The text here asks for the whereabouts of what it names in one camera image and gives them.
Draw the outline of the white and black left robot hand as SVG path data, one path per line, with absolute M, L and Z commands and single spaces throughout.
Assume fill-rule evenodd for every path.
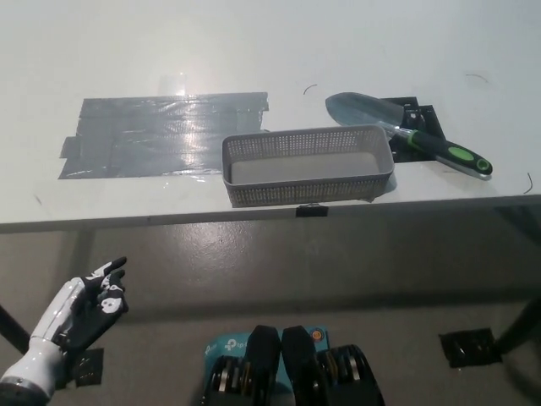
M 2 405 L 47 405 L 73 380 L 79 358 L 128 312 L 122 279 L 125 256 L 73 277 L 56 293 L 28 349 L 1 376 Z

